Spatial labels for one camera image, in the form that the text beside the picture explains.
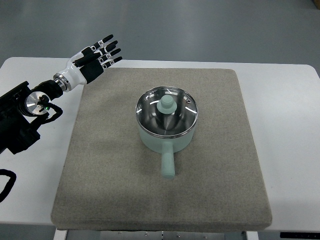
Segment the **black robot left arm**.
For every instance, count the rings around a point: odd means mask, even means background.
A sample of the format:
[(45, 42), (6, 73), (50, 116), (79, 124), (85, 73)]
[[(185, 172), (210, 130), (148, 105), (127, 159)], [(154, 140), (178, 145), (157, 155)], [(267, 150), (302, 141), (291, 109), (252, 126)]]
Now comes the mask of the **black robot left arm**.
[(63, 110), (52, 100), (63, 95), (62, 87), (47, 80), (33, 89), (27, 81), (0, 97), (0, 151), (13, 154), (27, 150), (40, 139), (38, 129), (58, 119)]

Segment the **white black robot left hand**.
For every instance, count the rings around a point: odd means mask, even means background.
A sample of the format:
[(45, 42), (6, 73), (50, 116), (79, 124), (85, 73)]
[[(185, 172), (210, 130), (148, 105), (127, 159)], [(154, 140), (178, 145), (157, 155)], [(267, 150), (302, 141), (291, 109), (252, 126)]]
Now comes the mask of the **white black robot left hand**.
[(62, 91), (69, 92), (78, 85), (93, 82), (102, 75), (107, 68), (122, 60), (118, 56), (121, 49), (112, 34), (104, 37), (96, 43), (85, 47), (66, 63), (65, 69), (53, 76)]

